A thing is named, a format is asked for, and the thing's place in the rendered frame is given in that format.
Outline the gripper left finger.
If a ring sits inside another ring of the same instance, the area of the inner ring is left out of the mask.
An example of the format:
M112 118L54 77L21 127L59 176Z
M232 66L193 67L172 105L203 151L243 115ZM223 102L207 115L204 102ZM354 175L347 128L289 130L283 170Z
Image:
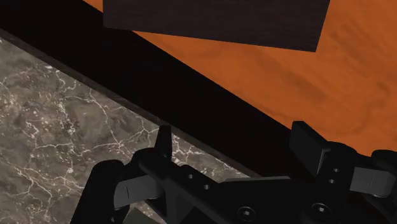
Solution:
M130 205L145 201L167 224L224 224L216 182L172 159L171 127L128 164L104 160L90 172L70 224L127 224Z

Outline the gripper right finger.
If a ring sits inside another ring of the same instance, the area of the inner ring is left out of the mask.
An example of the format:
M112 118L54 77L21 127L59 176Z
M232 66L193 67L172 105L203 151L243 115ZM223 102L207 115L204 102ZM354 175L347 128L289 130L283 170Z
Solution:
M289 147L315 179L303 204L302 224L365 224L367 215L347 216L351 192L361 195L387 224L397 224L397 151L364 156L327 141L303 121L293 122Z

